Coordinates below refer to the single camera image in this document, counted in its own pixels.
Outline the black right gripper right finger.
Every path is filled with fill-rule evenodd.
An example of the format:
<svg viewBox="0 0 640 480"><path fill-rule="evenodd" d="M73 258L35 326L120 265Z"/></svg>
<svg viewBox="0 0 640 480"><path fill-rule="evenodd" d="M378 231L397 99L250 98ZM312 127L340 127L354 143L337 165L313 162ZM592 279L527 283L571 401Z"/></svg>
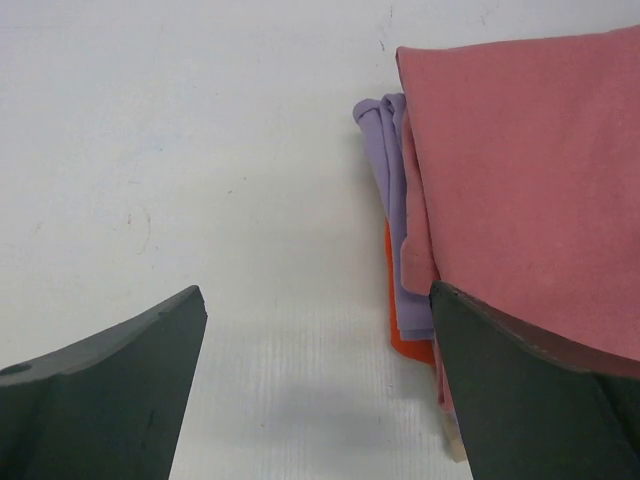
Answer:
<svg viewBox="0 0 640 480"><path fill-rule="evenodd" d="M476 479L636 479L639 363L442 281L436 339Z"/></svg>

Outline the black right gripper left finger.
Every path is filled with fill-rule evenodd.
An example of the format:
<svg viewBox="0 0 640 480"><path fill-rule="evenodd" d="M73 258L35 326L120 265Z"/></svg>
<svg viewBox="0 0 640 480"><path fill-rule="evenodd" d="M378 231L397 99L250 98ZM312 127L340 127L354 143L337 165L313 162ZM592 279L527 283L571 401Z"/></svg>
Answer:
<svg viewBox="0 0 640 480"><path fill-rule="evenodd" d="M168 478L206 324L193 285L2 369L2 478Z"/></svg>

